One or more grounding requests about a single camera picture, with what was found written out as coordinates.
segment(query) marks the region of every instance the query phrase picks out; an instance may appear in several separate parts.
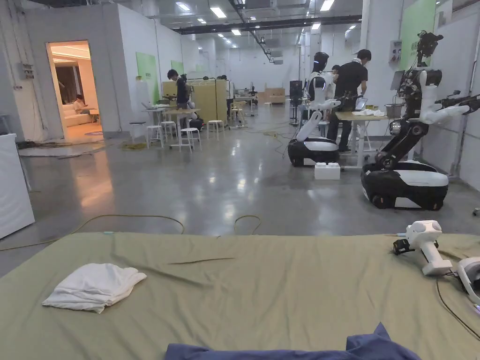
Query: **green panel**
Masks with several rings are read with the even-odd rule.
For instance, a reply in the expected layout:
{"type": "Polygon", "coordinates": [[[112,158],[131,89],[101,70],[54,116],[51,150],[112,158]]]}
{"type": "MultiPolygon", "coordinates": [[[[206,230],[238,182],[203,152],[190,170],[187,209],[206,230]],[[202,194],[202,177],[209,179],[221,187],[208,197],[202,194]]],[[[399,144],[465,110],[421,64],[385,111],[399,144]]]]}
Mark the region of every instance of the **green panel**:
{"type": "Polygon", "coordinates": [[[179,75],[185,74],[185,70],[183,69],[183,62],[181,61],[172,60],[172,69],[176,70],[179,75]]]}
{"type": "Polygon", "coordinates": [[[401,70],[408,70],[412,65],[416,65],[418,33],[422,30],[433,32],[435,6],[436,0],[417,0],[403,12],[401,70]]]}
{"type": "Polygon", "coordinates": [[[148,84],[148,91],[150,93],[150,100],[152,104],[156,104],[160,100],[160,93],[158,91],[158,78],[156,75],[156,59],[153,55],[137,52],[137,69],[138,76],[148,84]]]}

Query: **laptop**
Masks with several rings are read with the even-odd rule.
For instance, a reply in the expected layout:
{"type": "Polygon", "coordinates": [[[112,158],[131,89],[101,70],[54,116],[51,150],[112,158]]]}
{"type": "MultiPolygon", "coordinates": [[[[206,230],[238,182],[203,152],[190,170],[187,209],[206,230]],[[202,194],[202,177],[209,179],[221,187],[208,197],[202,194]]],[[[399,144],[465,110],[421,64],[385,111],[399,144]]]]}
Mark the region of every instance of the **laptop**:
{"type": "Polygon", "coordinates": [[[359,97],[357,99],[357,103],[355,104],[355,111],[362,111],[365,108],[365,105],[367,104],[368,99],[364,97],[359,97]]]}

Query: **mattress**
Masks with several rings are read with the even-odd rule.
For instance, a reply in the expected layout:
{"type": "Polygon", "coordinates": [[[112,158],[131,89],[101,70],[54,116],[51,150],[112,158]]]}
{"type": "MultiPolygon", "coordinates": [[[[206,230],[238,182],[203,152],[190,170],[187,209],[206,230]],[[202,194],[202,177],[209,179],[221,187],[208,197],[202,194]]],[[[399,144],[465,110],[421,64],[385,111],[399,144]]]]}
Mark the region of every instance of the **mattress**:
{"type": "MultiPolygon", "coordinates": [[[[169,343],[218,350],[345,349],[382,322],[422,359],[474,360],[480,342],[442,305],[414,252],[393,237],[214,237],[79,233],[0,279],[2,359],[163,359],[169,343]],[[147,274],[101,314],[41,306],[87,263],[147,274]]],[[[454,261],[480,255],[480,238],[442,235],[454,261]]],[[[446,303],[477,332],[480,316],[454,278],[446,303]]]]}

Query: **sofa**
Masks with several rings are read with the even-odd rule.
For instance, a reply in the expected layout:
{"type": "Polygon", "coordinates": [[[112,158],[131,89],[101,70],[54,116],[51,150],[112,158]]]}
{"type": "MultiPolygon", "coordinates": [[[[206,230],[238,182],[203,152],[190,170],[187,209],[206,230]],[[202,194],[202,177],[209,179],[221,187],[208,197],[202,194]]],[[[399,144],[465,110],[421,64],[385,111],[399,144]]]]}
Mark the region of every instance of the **sofa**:
{"type": "Polygon", "coordinates": [[[63,115],[65,116],[65,126],[86,124],[92,122],[92,117],[88,114],[77,114],[73,108],[73,104],[62,105],[63,115]]]}

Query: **white box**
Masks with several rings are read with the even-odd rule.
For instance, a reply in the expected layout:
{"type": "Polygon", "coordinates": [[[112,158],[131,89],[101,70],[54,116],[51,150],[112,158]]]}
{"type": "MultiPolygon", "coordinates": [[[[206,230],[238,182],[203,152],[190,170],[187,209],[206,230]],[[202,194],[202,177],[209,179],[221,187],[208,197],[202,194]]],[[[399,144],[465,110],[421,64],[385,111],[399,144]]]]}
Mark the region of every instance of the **white box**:
{"type": "Polygon", "coordinates": [[[315,180],[340,180],[340,165],[338,163],[316,163],[315,180]]]}

